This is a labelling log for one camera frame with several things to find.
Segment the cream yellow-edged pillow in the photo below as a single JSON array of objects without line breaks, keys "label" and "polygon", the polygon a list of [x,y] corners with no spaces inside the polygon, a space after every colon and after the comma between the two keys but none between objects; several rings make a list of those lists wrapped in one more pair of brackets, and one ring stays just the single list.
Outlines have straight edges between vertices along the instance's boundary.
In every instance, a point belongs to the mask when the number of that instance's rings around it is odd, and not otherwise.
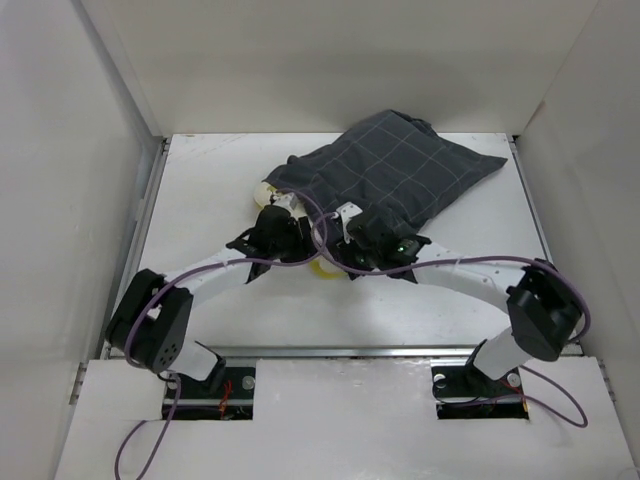
[{"label": "cream yellow-edged pillow", "polygon": [[[270,205],[270,197],[273,193],[293,193],[297,198],[297,206],[293,212],[287,211],[292,219],[295,221],[296,226],[299,229],[301,239],[298,241],[298,245],[295,248],[296,256],[289,255],[291,260],[308,259],[317,253],[317,250],[311,241],[310,229],[312,226],[312,220],[308,216],[307,208],[305,207],[303,200],[293,191],[283,192],[271,185],[266,181],[260,182],[253,191],[253,199],[260,210],[265,209]],[[324,280],[335,280],[340,278],[346,278],[347,274],[331,264],[325,257],[317,256],[308,263],[309,269],[317,276]]]}]

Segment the dark grey checked pillowcase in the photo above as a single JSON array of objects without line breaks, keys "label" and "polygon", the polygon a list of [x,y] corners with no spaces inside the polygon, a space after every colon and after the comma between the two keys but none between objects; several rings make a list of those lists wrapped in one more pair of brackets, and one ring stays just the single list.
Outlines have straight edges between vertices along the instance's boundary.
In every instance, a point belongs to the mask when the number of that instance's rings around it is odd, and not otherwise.
[{"label": "dark grey checked pillowcase", "polygon": [[419,232],[505,163],[442,138],[424,120],[385,110],[327,145],[290,156],[264,181],[303,194],[311,218],[353,203],[406,235]]}]

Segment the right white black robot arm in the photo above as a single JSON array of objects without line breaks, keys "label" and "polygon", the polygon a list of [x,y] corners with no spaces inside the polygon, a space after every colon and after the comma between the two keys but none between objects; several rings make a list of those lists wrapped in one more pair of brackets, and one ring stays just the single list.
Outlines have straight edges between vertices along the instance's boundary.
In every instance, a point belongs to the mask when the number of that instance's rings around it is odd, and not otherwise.
[{"label": "right white black robot arm", "polygon": [[444,288],[508,316],[508,327],[481,341],[464,365],[433,375],[435,388],[447,398],[496,396],[501,380],[527,361],[556,361],[577,323],[587,318],[581,296],[548,262],[465,257],[427,237],[401,237],[373,211],[353,203],[341,206],[337,214],[343,231],[337,255],[350,275]]}]

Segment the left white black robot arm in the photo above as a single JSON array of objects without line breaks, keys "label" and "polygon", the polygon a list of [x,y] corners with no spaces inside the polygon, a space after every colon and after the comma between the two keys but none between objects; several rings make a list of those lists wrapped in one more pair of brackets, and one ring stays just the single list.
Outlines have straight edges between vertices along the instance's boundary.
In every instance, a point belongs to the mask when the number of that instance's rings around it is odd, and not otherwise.
[{"label": "left white black robot arm", "polygon": [[218,253],[174,273],[137,272],[105,332],[107,343],[130,364],[155,374],[178,376],[203,397],[223,387],[226,360],[186,339],[192,310],[246,285],[274,264],[302,265],[315,252],[311,224],[284,207],[267,206],[256,223]]}]

